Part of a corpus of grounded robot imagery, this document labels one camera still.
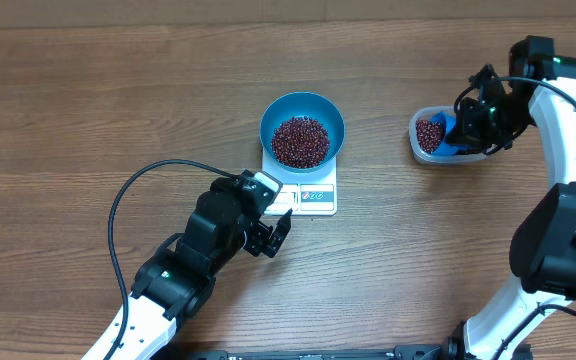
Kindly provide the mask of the blue plastic measuring scoop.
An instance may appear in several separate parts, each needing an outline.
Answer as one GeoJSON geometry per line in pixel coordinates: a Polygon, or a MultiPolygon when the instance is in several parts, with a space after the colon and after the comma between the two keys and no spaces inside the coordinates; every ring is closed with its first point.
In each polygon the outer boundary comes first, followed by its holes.
{"type": "Polygon", "coordinates": [[[456,117],[446,112],[439,112],[430,118],[432,124],[438,124],[442,128],[442,138],[436,148],[431,152],[436,156],[454,156],[464,153],[467,150],[466,145],[448,143],[447,135],[457,125],[456,117]]]}

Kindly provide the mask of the red adzuki beans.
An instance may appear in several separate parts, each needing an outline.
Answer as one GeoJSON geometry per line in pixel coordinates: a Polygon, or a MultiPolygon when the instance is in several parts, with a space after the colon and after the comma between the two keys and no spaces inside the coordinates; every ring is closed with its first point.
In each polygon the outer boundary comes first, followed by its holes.
{"type": "Polygon", "coordinates": [[[432,124],[430,119],[418,119],[415,122],[416,138],[422,151],[431,154],[442,138],[442,128],[432,124]]]}

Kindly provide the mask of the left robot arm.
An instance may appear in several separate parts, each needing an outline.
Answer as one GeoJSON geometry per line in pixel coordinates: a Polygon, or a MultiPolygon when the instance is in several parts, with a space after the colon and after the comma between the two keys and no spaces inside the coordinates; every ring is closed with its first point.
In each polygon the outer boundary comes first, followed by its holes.
{"type": "Polygon", "coordinates": [[[218,178],[201,194],[182,233],[166,239],[138,270],[127,304],[84,360],[149,359],[212,295],[217,273],[240,250],[272,258],[291,228],[260,221],[282,183],[265,172],[218,178]]]}

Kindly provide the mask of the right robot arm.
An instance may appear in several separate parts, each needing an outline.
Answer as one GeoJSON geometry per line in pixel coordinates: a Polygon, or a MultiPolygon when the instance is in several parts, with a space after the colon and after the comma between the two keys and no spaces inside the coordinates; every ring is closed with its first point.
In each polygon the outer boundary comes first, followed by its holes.
{"type": "Polygon", "coordinates": [[[527,36],[509,51],[509,73],[486,65],[469,79],[445,129],[452,154],[491,156],[530,126],[538,129],[549,190],[515,231],[511,274],[475,316],[460,324],[440,359],[513,359],[549,315],[576,317],[576,58],[551,38],[527,36]],[[471,98],[469,91],[476,91],[471,98]]]}

